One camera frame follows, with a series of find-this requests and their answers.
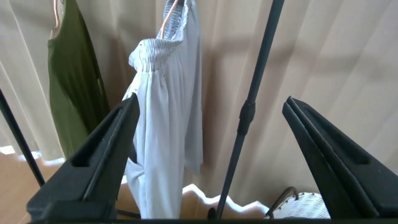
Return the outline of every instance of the metal rod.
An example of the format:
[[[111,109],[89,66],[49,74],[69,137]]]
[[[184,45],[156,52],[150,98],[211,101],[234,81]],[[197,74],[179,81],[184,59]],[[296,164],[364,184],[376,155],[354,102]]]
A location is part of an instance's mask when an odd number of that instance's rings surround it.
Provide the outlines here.
[[[24,154],[30,169],[32,170],[33,174],[35,175],[37,182],[39,183],[40,186],[43,186],[45,182],[44,182],[42,173],[40,172],[40,169],[37,166],[36,161],[32,156],[32,153],[29,149],[29,146],[26,143],[24,135],[22,134],[21,130],[19,129],[18,123],[15,120],[14,115],[12,115],[11,109],[10,109],[10,107],[6,101],[6,98],[4,97],[1,90],[0,90],[0,109],[1,109],[1,112],[4,116],[4,118],[7,121],[7,124],[10,127],[12,134],[14,135],[22,153]]]
[[[256,68],[254,69],[254,75],[252,78],[252,82],[250,85],[250,90],[248,94],[248,98],[245,102],[247,105],[254,106],[256,102],[257,93],[259,91],[259,87],[261,84],[262,75],[264,73],[264,69],[266,67],[267,59],[269,56],[269,52],[271,50],[272,41],[274,40],[276,27],[278,25],[280,13],[282,12],[282,6],[284,4],[284,0],[273,0],[272,6],[268,15],[268,21],[266,30],[264,32],[264,36],[262,38],[262,43],[259,51],[259,56],[257,58]],[[235,144],[233,147],[231,159],[229,160],[228,170],[225,177],[225,182],[223,186],[223,190],[221,192],[220,201],[218,202],[216,218],[220,219],[223,214],[223,209],[225,206],[225,201],[229,192],[229,188],[231,187],[232,179],[235,173],[236,165],[238,164],[239,155],[242,150],[244,138],[246,136],[246,132],[243,131],[244,134],[239,133],[236,135]]]

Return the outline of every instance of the curtain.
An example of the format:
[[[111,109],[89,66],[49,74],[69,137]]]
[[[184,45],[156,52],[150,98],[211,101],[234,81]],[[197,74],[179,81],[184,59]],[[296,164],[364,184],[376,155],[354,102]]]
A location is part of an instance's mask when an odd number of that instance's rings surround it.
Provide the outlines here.
[[[49,110],[47,40],[51,0],[0,0],[0,87],[32,150],[62,157]],[[129,53],[155,37],[164,0],[81,0],[111,106],[135,71]],[[203,46],[201,175],[186,172],[208,197],[219,195],[239,112],[246,99],[271,0],[197,0]],[[257,97],[256,116],[234,175],[231,198],[270,205],[288,186],[317,191],[282,116],[288,96],[305,101],[398,173],[398,2],[286,0]],[[0,146],[15,140],[0,119]]]

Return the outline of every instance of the beige curtain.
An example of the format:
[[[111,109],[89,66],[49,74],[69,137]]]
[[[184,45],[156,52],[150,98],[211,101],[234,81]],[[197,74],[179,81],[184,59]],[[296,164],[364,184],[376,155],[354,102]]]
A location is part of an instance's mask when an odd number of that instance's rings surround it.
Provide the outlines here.
[[[197,0],[203,41],[202,175],[219,195],[271,0]],[[104,79],[116,105],[132,80],[127,57],[154,37],[164,0],[81,0]],[[398,1],[286,0],[230,196],[270,205],[284,188],[317,191],[281,110],[289,95],[326,116],[398,173]],[[62,156],[48,105],[50,0],[0,0],[0,87],[32,149]],[[0,145],[15,142],[0,119]]]

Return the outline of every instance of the white basket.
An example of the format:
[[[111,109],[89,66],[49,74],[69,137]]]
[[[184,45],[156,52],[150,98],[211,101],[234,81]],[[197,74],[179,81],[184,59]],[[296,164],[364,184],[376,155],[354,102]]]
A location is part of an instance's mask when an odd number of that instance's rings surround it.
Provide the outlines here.
[[[274,211],[274,218],[330,218],[322,196],[317,193],[302,192],[288,197]]]

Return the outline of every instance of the clothing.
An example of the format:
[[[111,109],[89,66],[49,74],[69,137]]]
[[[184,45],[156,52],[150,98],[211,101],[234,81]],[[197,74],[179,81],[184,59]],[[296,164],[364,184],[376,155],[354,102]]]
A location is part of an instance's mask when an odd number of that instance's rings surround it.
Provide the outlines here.
[[[66,0],[58,35],[49,40],[50,108],[66,158],[109,113],[90,35],[75,0]]]
[[[174,0],[166,3],[166,17]],[[124,99],[138,97],[140,117],[127,160],[127,183],[142,218],[178,218],[184,165],[203,162],[200,26],[194,0],[179,0],[164,39],[142,40],[129,63],[137,70]]]

